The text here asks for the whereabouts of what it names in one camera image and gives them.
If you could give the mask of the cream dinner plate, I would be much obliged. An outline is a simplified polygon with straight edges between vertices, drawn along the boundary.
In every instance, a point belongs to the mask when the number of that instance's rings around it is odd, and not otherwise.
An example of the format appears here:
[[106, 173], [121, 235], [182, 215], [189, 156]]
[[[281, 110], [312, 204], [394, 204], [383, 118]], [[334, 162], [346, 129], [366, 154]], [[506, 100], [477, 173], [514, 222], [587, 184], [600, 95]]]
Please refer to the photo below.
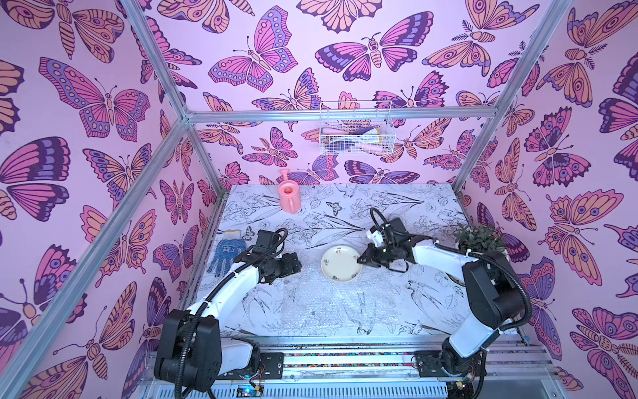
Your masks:
[[358, 263], [359, 257], [357, 250], [350, 246], [331, 247], [321, 257], [321, 270], [330, 281], [338, 283], [352, 281], [362, 273], [363, 265]]

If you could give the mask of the clear bubble wrap sheet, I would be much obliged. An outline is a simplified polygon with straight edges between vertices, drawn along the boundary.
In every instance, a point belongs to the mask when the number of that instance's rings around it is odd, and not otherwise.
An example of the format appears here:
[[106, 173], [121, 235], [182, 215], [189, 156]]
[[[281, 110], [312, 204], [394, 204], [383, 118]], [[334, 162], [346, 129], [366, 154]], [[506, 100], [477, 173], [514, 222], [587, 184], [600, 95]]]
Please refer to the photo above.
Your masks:
[[395, 274], [365, 269], [345, 283], [330, 281], [316, 265], [260, 286], [250, 318], [264, 334], [384, 336], [399, 334], [410, 319]]

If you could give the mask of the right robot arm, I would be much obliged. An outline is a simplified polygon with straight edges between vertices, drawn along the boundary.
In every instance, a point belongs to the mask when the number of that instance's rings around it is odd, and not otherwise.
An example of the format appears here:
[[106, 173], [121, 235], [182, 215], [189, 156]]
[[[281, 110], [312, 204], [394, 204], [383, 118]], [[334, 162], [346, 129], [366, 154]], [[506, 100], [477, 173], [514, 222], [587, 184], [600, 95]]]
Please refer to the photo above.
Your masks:
[[434, 364], [450, 377], [467, 374], [471, 364], [484, 360], [491, 345], [510, 329], [527, 324], [532, 315], [528, 292], [507, 257], [498, 251], [463, 251], [408, 233], [367, 233], [370, 243], [357, 259], [359, 264], [390, 269], [404, 260], [438, 269], [463, 283], [470, 314], [459, 329], [445, 339]]

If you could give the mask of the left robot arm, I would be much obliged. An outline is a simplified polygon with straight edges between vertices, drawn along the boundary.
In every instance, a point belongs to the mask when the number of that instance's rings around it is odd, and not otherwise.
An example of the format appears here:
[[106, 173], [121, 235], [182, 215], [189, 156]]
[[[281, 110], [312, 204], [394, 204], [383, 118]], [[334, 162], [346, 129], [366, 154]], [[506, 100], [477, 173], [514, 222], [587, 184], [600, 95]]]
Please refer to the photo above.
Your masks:
[[251, 379], [264, 369], [259, 346], [244, 338], [221, 336], [221, 327], [235, 308], [259, 284], [298, 274], [296, 253], [253, 254], [245, 251], [217, 286], [186, 310], [175, 309], [164, 321], [154, 376], [174, 384], [174, 397], [191, 392], [214, 397], [212, 386], [220, 376], [235, 373]]

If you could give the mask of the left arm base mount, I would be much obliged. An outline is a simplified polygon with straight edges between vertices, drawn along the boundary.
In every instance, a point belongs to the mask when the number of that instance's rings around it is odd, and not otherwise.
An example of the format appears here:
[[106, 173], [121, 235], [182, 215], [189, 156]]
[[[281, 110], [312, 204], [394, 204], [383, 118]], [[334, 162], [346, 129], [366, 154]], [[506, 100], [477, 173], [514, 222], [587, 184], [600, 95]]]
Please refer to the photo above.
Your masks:
[[218, 380], [281, 380], [283, 376], [284, 354], [282, 352], [260, 352], [247, 355], [225, 353], [217, 376]]

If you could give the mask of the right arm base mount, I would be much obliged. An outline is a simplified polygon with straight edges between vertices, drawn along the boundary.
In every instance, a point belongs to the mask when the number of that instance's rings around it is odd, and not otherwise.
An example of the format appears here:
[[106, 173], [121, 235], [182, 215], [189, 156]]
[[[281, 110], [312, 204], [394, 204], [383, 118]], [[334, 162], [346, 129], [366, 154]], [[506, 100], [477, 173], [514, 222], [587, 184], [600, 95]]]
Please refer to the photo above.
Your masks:
[[470, 357], [460, 357], [453, 349], [441, 351], [416, 351], [413, 364], [420, 377], [465, 379], [485, 377], [482, 352]]

